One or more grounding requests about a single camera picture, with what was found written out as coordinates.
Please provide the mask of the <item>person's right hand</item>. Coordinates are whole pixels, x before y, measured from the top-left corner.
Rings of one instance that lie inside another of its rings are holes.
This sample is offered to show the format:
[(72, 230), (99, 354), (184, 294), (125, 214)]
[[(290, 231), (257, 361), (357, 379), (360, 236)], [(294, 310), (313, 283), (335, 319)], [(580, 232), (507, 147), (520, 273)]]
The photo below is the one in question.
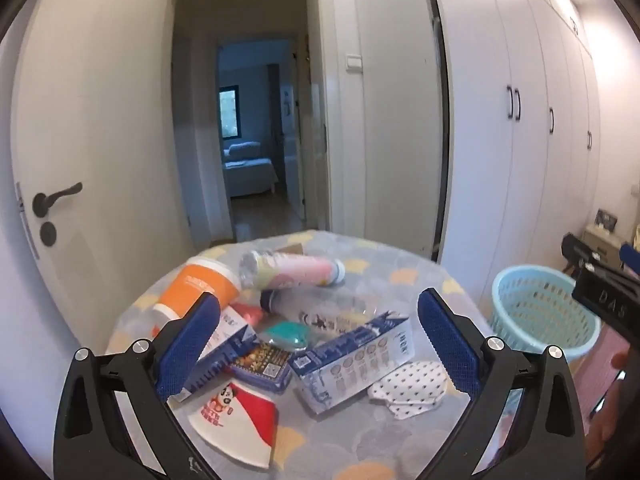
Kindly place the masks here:
[(620, 387), (621, 380), (612, 383), (605, 395), (603, 408), (594, 415), (588, 434), (585, 438), (586, 461), (591, 466), (597, 463), (603, 451), (607, 448), (610, 452), (619, 448), (625, 438), (617, 431), (620, 421)]

